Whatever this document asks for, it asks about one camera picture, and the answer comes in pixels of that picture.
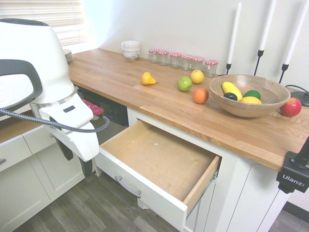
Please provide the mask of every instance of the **candle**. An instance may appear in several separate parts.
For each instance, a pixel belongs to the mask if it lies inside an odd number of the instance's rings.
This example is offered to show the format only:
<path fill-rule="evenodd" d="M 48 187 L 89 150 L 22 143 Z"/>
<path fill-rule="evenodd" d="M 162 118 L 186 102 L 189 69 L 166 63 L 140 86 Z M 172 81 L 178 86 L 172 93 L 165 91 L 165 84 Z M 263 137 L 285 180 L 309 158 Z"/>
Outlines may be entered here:
<path fill-rule="evenodd" d="M 305 3 L 304 3 L 304 6 L 303 6 L 303 11 L 301 12 L 301 15 L 299 17 L 299 20 L 298 20 L 298 23 L 297 23 L 297 26 L 296 26 L 296 30 L 295 30 L 294 36 L 292 38 L 292 41 L 291 41 L 291 44 L 290 44 L 290 48 L 289 48 L 289 51 L 288 51 L 288 54 L 286 56 L 284 64 L 289 64 L 290 63 L 290 59 L 291 59 L 291 56 L 292 56 L 292 53 L 293 53 L 293 50 L 294 50 L 294 47 L 295 47 L 298 35 L 300 33 L 301 26 L 303 25 L 303 22 L 304 22 L 304 19 L 305 19 L 308 7 L 309 7 L 309 0 L 306 0 Z"/>
<path fill-rule="evenodd" d="M 277 0 L 272 0 L 271 4 L 270 4 L 270 8 L 269 8 L 269 12 L 268 12 L 268 15 L 267 15 L 267 20 L 266 20 L 263 36 L 262 36 L 262 41 L 261 41 L 261 45 L 260 45 L 260 49 L 259 49 L 260 51 L 264 51 L 264 48 L 265 48 L 265 43 L 266 43 L 271 19 L 272 19 L 272 16 L 274 15 L 276 2 L 277 2 Z"/>
<path fill-rule="evenodd" d="M 228 54 L 228 59 L 227 59 L 228 64 L 232 63 L 232 56 L 233 56 L 234 45 L 235 45 L 235 40 L 236 40 L 236 33 L 237 33 L 237 28 L 238 28 L 240 11 L 241 11 L 241 2 L 239 2 L 237 5 L 235 21 L 234 21 L 234 26 L 233 26 L 232 40 L 231 40 L 231 45 L 230 45 L 230 52 Z"/>

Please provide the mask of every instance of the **floor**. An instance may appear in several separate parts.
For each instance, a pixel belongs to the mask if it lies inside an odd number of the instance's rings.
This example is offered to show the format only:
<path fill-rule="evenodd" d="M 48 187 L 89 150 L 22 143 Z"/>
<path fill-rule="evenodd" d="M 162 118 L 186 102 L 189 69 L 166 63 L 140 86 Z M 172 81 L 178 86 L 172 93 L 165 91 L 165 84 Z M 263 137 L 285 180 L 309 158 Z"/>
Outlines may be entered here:
<path fill-rule="evenodd" d="M 94 174 L 14 232 L 177 232 L 113 179 Z M 281 211 L 269 232 L 309 232 L 309 224 Z"/>

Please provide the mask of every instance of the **glass jar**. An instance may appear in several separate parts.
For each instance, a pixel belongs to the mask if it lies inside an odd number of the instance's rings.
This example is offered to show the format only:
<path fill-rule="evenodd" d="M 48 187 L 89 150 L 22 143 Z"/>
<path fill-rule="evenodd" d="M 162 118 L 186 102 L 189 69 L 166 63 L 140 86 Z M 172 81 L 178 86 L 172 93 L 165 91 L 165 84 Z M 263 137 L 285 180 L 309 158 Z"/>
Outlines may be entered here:
<path fill-rule="evenodd" d="M 167 65 L 169 63 L 169 52 L 158 51 L 159 54 L 159 65 Z"/>
<path fill-rule="evenodd" d="M 191 57 L 189 55 L 181 55 L 182 70 L 188 71 L 191 66 Z"/>
<path fill-rule="evenodd" d="M 218 61 L 214 59 L 206 60 L 205 61 L 205 76 L 206 77 L 215 77 L 216 70 L 218 66 Z"/>
<path fill-rule="evenodd" d="M 174 52 L 171 53 L 169 56 L 170 56 L 170 67 L 174 69 L 179 68 L 181 53 Z"/>
<path fill-rule="evenodd" d="M 202 70 L 203 61 L 204 61 L 203 57 L 192 57 L 191 60 L 192 60 L 192 65 L 191 65 L 192 70 Z"/>
<path fill-rule="evenodd" d="M 158 51 L 159 51 L 159 49 L 150 49 L 149 50 L 150 63 L 158 63 L 159 62 Z"/>

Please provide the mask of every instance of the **window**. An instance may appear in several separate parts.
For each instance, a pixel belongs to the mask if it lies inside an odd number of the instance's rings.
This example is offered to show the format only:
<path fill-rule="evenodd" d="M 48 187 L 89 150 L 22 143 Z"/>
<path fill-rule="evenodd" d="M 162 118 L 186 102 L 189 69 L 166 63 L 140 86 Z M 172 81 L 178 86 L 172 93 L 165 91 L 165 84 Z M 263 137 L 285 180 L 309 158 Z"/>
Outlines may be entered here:
<path fill-rule="evenodd" d="M 82 0 L 0 0 L 0 18 L 42 21 L 54 29 L 62 46 L 89 41 Z"/>

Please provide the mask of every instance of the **red apple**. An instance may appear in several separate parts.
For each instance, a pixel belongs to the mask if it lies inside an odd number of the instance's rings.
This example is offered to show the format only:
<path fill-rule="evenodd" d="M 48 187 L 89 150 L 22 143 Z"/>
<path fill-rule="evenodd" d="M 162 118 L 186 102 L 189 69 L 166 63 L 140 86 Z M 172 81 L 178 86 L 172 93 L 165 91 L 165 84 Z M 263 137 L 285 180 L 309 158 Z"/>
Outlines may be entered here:
<path fill-rule="evenodd" d="M 293 117 L 301 111 L 301 102 L 297 98 L 290 98 L 282 107 L 280 111 L 284 116 Z"/>

